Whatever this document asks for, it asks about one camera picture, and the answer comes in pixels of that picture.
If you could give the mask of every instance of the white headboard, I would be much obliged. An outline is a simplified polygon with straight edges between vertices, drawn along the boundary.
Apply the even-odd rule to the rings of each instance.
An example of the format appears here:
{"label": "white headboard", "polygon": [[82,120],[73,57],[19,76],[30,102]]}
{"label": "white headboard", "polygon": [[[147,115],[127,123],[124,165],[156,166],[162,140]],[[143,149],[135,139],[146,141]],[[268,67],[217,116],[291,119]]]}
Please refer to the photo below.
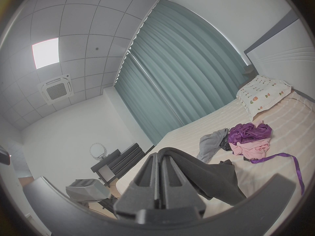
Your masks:
{"label": "white headboard", "polygon": [[290,13],[290,20],[286,16],[280,23],[285,28],[271,29],[245,54],[260,75],[284,80],[315,99],[315,48],[301,20]]}

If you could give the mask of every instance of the mattress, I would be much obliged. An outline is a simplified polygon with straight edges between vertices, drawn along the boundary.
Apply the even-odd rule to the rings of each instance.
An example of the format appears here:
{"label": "mattress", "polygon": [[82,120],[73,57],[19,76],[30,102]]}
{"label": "mattress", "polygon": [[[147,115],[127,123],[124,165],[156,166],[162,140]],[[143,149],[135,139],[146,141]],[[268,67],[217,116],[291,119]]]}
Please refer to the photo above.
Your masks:
{"label": "mattress", "polygon": [[[257,119],[263,119],[264,123],[273,129],[270,149],[266,152],[266,157],[281,152],[294,155],[299,161],[303,182],[305,189],[307,189],[315,170],[315,104],[296,92],[292,92],[271,109],[255,116],[254,120]],[[158,152],[164,147],[174,147],[197,156],[199,140],[203,135],[248,122],[250,120],[245,108],[238,99],[235,99],[217,111],[169,132],[148,155]],[[117,181],[116,187],[121,194],[124,193],[148,155]],[[266,235],[270,235],[289,215],[301,198],[301,187],[293,159],[291,157],[277,156],[264,163],[252,164],[244,161],[240,155],[233,155],[231,151],[220,149],[208,163],[218,164],[220,161],[227,159],[230,159],[235,165],[238,186],[247,197],[254,194],[275,173],[279,173],[296,183],[296,189],[288,205],[266,233]],[[209,217],[231,208],[230,205],[218,199],[206,200],[203,197],[201,198],[207,205],[204,217]]]}

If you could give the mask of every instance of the purple satin fabric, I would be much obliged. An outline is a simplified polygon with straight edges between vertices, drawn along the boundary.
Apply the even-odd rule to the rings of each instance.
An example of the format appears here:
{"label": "purple satin fabric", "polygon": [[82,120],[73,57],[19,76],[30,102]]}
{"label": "purple satin fabric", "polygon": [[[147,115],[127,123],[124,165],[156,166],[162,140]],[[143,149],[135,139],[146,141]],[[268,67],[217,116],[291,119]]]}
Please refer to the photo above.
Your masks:
{"label": "purple satin fabric", "polygon": [[300,166],[299,166],[299,162],[297,161],[296,157],[287,153],[279,153],[279,154],[275,154],[275,155],[271,155],[262,159],[255,159],[255,160],[250,160],[251,163],[262,163],[265,161],[268,161],[276,156],[284,156],[284,157],[289,157],[292,156],[293,160],[294,160],[294,164],[295,164],[295,170],[296,170],[296,174],[297,174],[297,178],[299,179],[300,182],[300,186],[301,186],[301,193],[303,195],[304,190],[305,190],[305,186],[302,180],[302,174],[301,174],[301,170],[300,170]]}
{"label": "purple satin fabric", "polygon": [[251,122],[247,124],[237,124],[230,129],[228,142],[234,145],[239,142],[245,144],[270,137],[272,129],[267,124],[260,124],[257,128]]}

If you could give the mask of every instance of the smoke detector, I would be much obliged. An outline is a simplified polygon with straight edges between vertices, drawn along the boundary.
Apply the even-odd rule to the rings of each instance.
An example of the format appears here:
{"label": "smoke detector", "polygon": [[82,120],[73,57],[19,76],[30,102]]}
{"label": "smoke detector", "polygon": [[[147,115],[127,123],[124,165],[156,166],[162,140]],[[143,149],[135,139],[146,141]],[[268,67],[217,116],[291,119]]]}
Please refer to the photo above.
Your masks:
{"label": "smoke detector", "polygon": [[74,95],[70,74],[64,74],[37,85],[48,105]]}

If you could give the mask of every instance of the square light panel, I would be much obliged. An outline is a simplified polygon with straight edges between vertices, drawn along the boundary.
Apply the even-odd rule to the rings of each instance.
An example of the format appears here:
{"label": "square light panel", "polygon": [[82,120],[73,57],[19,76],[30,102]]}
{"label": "square light panel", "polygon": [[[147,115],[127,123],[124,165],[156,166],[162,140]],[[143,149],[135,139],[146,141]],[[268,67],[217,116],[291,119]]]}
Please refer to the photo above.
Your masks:
{"label": "square light panel", "polygon": [[36,69],[59,62],[59,38],[32,45]]}

